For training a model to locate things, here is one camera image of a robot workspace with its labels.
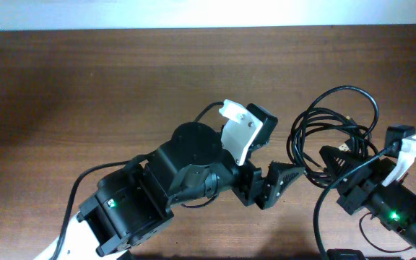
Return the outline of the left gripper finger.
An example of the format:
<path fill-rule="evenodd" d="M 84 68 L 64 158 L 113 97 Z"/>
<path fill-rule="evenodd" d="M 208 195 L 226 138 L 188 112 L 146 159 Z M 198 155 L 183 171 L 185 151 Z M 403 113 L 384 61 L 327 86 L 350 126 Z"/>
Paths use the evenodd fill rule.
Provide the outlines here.
<path fill-rule="evenodd" d="M 261 149 L 264 146 L 267 146 L 269 143 L 269 141 L 265 141 L 265 142 L 253 142 L 251 144 L 251 146 L 249 147 L 250 151 L 257 151 L 259 149 Z"/>
<path fill-rule="evenodd" d="M 298 180 L 304 171 L 304 167 L 272 161 L 261 187 L 261 193 L 256 197 L 257 206 L 262 210 L 273 207 L 285 190 Z"/>

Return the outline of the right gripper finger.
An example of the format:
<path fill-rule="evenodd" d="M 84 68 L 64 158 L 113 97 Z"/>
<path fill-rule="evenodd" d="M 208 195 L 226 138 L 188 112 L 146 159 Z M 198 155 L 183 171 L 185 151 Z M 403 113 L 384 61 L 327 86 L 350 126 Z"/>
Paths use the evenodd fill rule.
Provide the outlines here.
<path fill-rule="evenodd" d="M 344 152 L 331 146 L 323 146 L 319 150 L 319 154 L 325 164 L 324 175 L 322 176 L 322 180 L 325 181 L 334 181 L 370 159 L 370 157 Z"/>
<path fill-rule="evenodd" d="M 339 195 L 348 194 L 356 186 L 355 171 L 353 169 L 339 169 L 331 171 L 325 169 L 319 173 L 319 183 L 323 186 L 321 196 L 325 197 L 333 189 Z"/>

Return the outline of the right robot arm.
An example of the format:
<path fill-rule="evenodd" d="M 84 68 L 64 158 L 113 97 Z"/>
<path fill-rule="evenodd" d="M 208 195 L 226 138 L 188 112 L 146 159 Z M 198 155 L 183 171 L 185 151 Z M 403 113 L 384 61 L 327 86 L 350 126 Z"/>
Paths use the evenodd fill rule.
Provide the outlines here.
<path fill-rule="evenodd" d="M 384 158 L 364 165 L 362 158 L 330 146 L 322 147 L 319 153 L 333 179 L 357 168 L 336 186 L 337 203 L 346 213 L 353 215 L 366 208 L 387 230 L 394 231 L 416 249 L 416 194 L 401 181 L 382 184 L 395 162 Z"/>

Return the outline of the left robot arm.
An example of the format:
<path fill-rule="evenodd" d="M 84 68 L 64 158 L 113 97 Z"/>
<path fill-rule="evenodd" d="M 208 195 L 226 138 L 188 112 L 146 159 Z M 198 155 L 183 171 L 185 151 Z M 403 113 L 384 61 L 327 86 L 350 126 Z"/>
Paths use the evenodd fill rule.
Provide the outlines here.
<path fill-rule="evenodd" d="M 137 247 L 166 229 L 173 207 L 231 190 L 245 206 L 273 207 L 302 167 L 271 162 L 266 176 L 226 149 L 228 130 L 200 122 L 180 125 L 169 141 L 106 175 L 38 259 L 132 259 Z"/>

